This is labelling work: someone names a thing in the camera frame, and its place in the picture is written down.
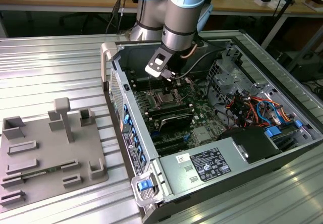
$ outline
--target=warning label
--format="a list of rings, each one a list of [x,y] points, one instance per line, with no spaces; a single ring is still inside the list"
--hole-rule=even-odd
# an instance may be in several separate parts
[[[193,165],[204,182],[231,172],[218,148],[190,156]]]

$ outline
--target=plastic slot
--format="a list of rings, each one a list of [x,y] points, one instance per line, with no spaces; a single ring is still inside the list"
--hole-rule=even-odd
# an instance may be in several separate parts
[[[20,153],[20,152],[34,150],[36,148],[37,148],[36,141],[13,144],[13,145],[9,146],[7,154],[12,155],[12,154]]]

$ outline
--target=metal bracket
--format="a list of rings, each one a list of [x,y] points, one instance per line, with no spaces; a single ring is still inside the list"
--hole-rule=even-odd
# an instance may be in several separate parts
[[[162,47],[159,47],[149,60],[145,71],[155,78],[163,76],[164,78],[170,79],[174,74],[165,67],[172,56],[173,55],[170,52],[166,51]]]
[[[147,206],[147,205],[150,205],[150,204],[159,203],[164,199],[161,189],[158,190],[156,195],[154,195],[154,196],[152,196],[150,198],[147,198],[147,199],[142,198],[141,193],[138,190],[137,186],[138,186],[139,182],[147,180],[147,179],[151,179],[152,182],[154,183],[154,185],[155,186],[157,185],[155,177],[150,171],[147,171],[147,172],[144,172],[141,175],[135,176],[131,180],[131,187],[132,187],[133,193],[135,195],[137,205],[139,207],[144,207],[144,206]]]
[[[118,52],[118,48],[114,42],[105,42],[101,45],[101,79],[106,82],[106,63]]]

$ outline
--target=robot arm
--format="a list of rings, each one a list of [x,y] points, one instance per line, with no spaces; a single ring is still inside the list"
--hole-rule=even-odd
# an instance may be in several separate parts
[[[164,24],[163,28],[159,27],[161,33],[162,45],[155,52],[153,57],[149,60],[145,71],[152,76],[159,78],[164,77],[171,81],[175,73],[173,71],[174,64],[180,58],[181,55],[186,54],[187,50],[192,46],[192,41],[196,30],[201,30],[206,23],[210,12],[212,10],[211,5],[204,6],[206,0],[160,0],[159,4],[163,4],[165,7],[165,15],[162,19],[156,18],[154,20],[154,13],[156,14],[154,7],[147,6],[143,7],[142,14],[143,23],[137,17],[137,24],[141,27],[151,29],[153,31],[152,25],[156,25],[158,28],[158,23]],[[155,3],[156,10],[158,9],[158,4],[156,1],[150,2]]]

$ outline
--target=blue latch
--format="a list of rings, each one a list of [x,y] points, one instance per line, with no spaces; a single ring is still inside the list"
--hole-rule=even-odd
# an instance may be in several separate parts
[[[142,160],[142,162],[146,162],[145,155],[142,155],[142,156],[141,156],[141,160]]]
[[[139,191],[147,190],[153,187],[151,180],[144,180],[138,183]]]
[[[129,116],[129,114],[126,114],[125,118],[123,119],[124,124],[128,124],[129,120],[130,120],[130,116]]]
[[[278,129],[278,127],[268,127],[265,133],[267,136],[273,137],[275,135],[281,134],[281,131]]]
[[[298,127],[298,128],[301,128],[303,126],[303,124],[299,121],[299,120],[296,120],[295,121],[295,125]]]
[[[138,137],[135,137],[135,146],[137,147],[139,144],[139,140],[138,140]]]

